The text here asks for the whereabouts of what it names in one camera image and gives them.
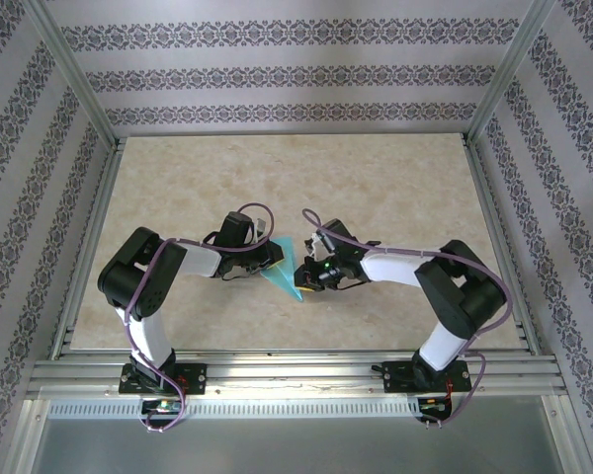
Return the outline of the turquoise cloth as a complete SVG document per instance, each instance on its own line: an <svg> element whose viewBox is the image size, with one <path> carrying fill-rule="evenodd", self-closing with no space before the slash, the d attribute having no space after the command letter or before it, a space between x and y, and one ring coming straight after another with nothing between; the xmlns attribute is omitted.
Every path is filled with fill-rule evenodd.
<svg viewBox="0 0 593 474"><path fill-rule="evenodd" d="M272 272L272 275L262 276L295 300L303 302L301 292L295 286L294 274L297 269L297 255L293 239L289 236L281 236L273 238L272 241L282 246L285 259L276 265L277 269Z"/></svg>

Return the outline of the grey metal shelf panel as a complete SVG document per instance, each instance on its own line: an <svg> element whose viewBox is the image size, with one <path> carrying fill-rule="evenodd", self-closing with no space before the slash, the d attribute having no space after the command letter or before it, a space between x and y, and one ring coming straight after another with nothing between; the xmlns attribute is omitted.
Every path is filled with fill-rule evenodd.
<svg viewBox="0 0 593 474"><path fill-rule="evenodd" d="M478 397L443 428L411 417L51 420L15 465L25 474L592 474L539 396Z"/></svg>

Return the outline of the long aluminium frame rail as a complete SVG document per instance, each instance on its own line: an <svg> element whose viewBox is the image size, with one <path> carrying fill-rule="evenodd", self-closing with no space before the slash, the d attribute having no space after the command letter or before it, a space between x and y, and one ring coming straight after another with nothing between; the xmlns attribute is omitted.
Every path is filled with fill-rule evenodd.
<svg viewBox="0 0 593 474"><path fill-rule="evenodd" d="M183 362L208 369L209 398L343 398L381 396L383 377L374 367L409 360L402 351L283 351L275 353L179 352ZM75 351L35 363L26 390L30 399L118 397L128 356L124 352ZM490 350L466 358L468 377L480 396L547 396L567 392L553 355Z"/></svg>

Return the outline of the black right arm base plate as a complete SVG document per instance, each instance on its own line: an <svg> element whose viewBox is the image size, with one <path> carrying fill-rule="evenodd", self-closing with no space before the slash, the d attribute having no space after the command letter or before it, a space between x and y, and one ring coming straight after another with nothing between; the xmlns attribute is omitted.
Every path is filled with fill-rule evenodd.
<svg viewBox="0 0 593 474"><path fill-rule="evenodd" d="M381 364L383 389L386 393L466 393L471 389L468 366L455 360L442 371L411 360L384 361Z"/></svg>

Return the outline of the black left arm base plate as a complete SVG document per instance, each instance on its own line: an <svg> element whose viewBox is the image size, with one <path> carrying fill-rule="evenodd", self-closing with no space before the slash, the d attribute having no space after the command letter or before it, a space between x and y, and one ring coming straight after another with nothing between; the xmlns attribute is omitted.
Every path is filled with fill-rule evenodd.
<svg viewBox="0 0 593 474"><path fill-rule="evenodd" d="M170 378L185 395L204 395L207 366L201 363L176 363ZM119 393L174 396L177 391L167 381L164 382L163 387L160 387L157 382L139 372L131 363L126 363L120 377Z"/></svg>

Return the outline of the aluminium side rail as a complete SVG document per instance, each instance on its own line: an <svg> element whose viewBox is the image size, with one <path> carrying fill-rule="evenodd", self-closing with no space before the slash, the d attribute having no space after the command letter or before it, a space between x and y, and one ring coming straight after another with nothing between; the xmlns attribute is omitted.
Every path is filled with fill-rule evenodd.
<svg viewBox="0 0 593 474"><path fill-rule="evenodd" d="M126 137L119 139L101 170L86 221L87 226L83 232L62 311L53 333L52 345L49 347L48 359L51 361L59 360L62 356L66 337L77 320L126 143Z"/></svg>
<svg viewBox="0 0 593 474"><path fill-rule="evenodd" d="M532 356L541 356L544 350L541 348L533 323L530 311L527 306L524 292L516 272L516 267L509 252L509 242L505 237L504 228L501 224L500 208L496 205L491 192L491 186L486 178L478 154L472 145L468 143L467 136L462 133L461 139L466 154L470 174L479 199L483 217L489 232L493 252L500 272L500 276L508 290L512 306L510 319L523 341L523 346Z"/></svg>

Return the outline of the aluminium frame post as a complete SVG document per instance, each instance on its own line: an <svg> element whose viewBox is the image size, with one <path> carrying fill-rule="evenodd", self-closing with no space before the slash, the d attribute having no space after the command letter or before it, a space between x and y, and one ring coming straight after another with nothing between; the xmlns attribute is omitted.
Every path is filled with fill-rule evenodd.
<svg viewBox="0 0 593 474"><path fill-rule="evenodd" d="M482 135L501 97L515 77L525 54L543 27L555 3L556 0L532 1L464 133L465 144L469 148L472 148Z"/></svg>
<svg viewBox="0 0 593 474"><path fill-rule="evenodd" d="M96 97L85 72L79 65L61 28L49 11L44 0L21 0L27 15L41 35L45 45L53 56L67 84L75 93L80 104L95 126L98 134L113 149L118 147L119 138L113 131L112 124Z"/></svg>

